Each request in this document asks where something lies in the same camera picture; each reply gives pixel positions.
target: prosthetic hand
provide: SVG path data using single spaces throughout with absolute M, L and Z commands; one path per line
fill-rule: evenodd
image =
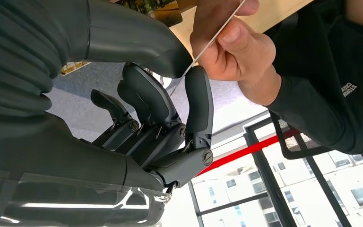
M 141 126 L 99 91 L 92 101 L 113 125 L 93 143 L 45 112 L 52 78 L 81 60 L 136 63 L 118 92 Z M 179 78 L 191 62 L 166 26 L 104 0 L 0 0 L 0 226 L 155 224 L 172 189 L 212 161 L 213 104 L 205 71 L 192 68 L 184 125 L 139 65 Z

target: black screw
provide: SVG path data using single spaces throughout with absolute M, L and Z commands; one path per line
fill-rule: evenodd
M 132 122 L 129 126 L 130 132 L 135 132 L 138 130 L 138 124 L 137 122 Z
M 203 156 L 204 164 L 209 165 L 214 160 L 214 156 L 212 155 L 212 152 L 210 150 L 207 150 L 204 152 Z

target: screw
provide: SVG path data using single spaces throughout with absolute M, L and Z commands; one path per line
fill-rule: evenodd
M 179 131 L 179 136 L 184 138 L 186 136 L 186 127 L 181 127 Z
M 132 122 L 130 125 L 129 125 L 129 129 L 130 129 L 130 132 L 135 132 L 138 130 L 138 124 L 137 122 Z
M 202 157 L 203 157 L 204 164 L 206 164 L 206 165 L 211 164 L 212 161 L 214 160 L 214 156 L 212 155 L 212 152 L 210 150 L 205 151 Z

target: metal pin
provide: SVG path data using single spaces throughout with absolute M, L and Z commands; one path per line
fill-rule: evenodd
M 138 132 L 137 132 L 137 135 L 139 135 L 139 134 L 140 134 L 141 130 L 142 130 L 142 129 L 143 129 L 143 127 L 144 127 L 144 124 L 145 124 L 145 123 L 142 123 L 142 125 L 141 125 L 140 129 L 139 129 L 139 130 L 138 130 Z
M 161 130 L 162 130 L 162 126 L 159 128 L 158 134 L 156 134 L 155 139 L 157 139 L 159 137 L 159 134 L 161 133 Z
M 116 126 L 116 119 L 113 120 L 113 125 L 111 127 L 111 131 L 115 128 L 115 126 Z

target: table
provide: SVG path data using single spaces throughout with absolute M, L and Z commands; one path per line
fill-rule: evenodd
M 265 32 L 313 0 L 259 0 L 259 11 L 253 16 L 239 17 L 257 32 Z M 195 7 L 183 12 L 183 22 L 170 27 L 192 54 L 190 35 L 193 30 Z

